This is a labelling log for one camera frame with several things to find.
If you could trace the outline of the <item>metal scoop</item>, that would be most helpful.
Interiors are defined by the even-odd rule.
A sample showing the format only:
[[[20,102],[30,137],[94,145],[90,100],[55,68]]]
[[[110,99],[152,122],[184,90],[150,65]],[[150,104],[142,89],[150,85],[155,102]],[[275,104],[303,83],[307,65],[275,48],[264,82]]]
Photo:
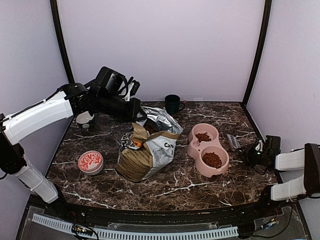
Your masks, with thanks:
[[[241,148],[240,143],[238,142],[237,138],[231,134],[226,134],[228,143],[229,143],[229,148],[232,151],[236,151],[237,149]]]

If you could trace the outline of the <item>pet food bag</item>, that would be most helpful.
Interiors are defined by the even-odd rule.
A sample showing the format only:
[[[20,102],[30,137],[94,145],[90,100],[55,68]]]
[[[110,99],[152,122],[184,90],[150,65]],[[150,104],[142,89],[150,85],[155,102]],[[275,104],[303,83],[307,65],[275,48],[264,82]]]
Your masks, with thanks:
[[[132,123],[133,130],[122,136],[116,165],[116,170],[134,183],[150,178],[173,161],[176,142],[184,130],[165,109],[141,108],[147,119]],[[150,135],[145,125],[157,132]]]

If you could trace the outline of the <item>pink double pet bowl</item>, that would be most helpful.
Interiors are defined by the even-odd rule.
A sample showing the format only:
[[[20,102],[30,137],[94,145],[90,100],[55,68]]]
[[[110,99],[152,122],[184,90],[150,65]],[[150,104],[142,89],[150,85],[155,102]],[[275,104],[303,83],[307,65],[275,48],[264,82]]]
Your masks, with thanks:
[[[196,134],[207,134],[209,141],[201,141],[196,137]],[[216,175],[225,175],[229,170],[230,157],[227,151],[222,147],[219,140],[218,130],[211,124],[199,123],[196,124],[188,135],[189,145],[186,153],[194,159],[195,167],[198,172],[211,178]],[[219,168],[209,166],[203,160],[205,154],[215,154],[222,162],[222,166]]]

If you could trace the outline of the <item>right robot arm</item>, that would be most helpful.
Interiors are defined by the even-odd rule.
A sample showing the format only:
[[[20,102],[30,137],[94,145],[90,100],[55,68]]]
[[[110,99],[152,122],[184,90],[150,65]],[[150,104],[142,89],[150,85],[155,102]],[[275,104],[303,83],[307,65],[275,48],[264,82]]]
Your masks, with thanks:
[[[303,170],[302,176],[287,182],[266,186],[255,205],[255,213],[266,217],[275,208],[275,202],[320,198],[320,145],[306,143],[304,147],[281,153],[281,138],[267,135],[265,140],[241,146],[238,140],[229,137],[231,148],[242,161],[263,175],[267,170],[288,172]]]

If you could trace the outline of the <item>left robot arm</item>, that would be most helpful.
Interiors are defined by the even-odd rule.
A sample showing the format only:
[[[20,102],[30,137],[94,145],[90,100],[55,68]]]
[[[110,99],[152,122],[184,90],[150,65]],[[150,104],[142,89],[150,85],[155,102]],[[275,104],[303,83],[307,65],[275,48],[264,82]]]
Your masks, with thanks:
[[[103,66],[95,79],[86,84],[68,83],[51,96],[14,114],[0,116],[0,169],[13,175],[29,189],[51,204],[60,218],[67,218],[70,206],[63,195],[27,159],[21,140],[55,122],[84,112],[101,113],[122,123],[147,118],[141,101],[135,98],[140,83]]]

